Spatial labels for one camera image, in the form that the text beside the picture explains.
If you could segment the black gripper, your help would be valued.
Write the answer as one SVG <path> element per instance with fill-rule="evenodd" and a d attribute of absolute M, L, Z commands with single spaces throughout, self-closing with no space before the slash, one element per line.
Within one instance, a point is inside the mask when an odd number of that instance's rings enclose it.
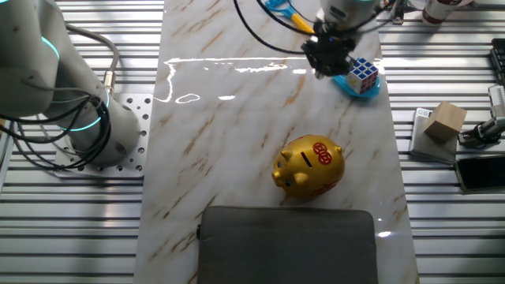
<path fill-rule="evenodd" d="M 327 29 L 324 22 L 316 22 L 314 35 L 301 45 L 316 79 L 332 77 L 332 69 L 337 69 L 337 76 L 345 76 L 354 67 L 354 58 L 349 53 L 356 47 L 356 40 Z"/>

